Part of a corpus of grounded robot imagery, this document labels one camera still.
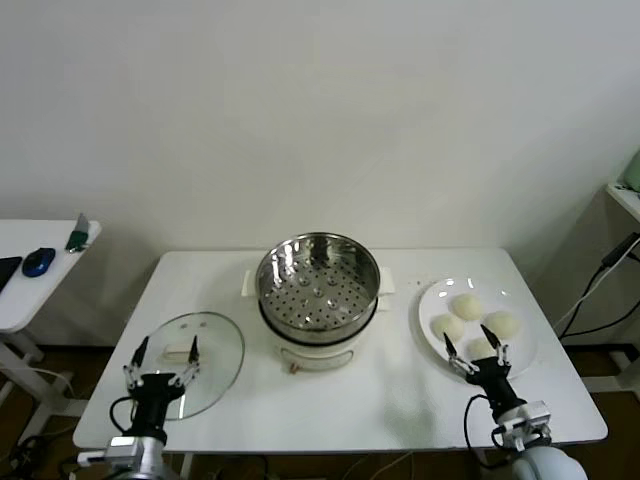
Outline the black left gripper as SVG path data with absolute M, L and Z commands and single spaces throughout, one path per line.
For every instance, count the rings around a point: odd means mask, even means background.
M 165 436 L 163 427 L 169 405 L 184 395 L 185 388 L 200 373 L 198 336 L 195 335 L 193 338 L 186 368 L 175 375 L 173 373 L 141 375 L 140 369 L 148 342 L 149 337 L 145 336 L 134 351 L 131 361 L 123 366 L 126 388 L 132 389 L 130 396 L 136 403 L 130 434 Z

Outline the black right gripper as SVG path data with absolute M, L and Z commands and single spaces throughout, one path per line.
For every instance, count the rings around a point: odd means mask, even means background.
M 471 363 L 461 358 L 447 334 L 444 334 L 448 363 L 467 382 L 480 387 L 486 394 L 493 413 L 505 413 L 517 408 L 525 401 L 517 396 L 507 376 L 511 370 L 509 346 L 485 325 L 481 329 L 493 348 L 493 354 Z

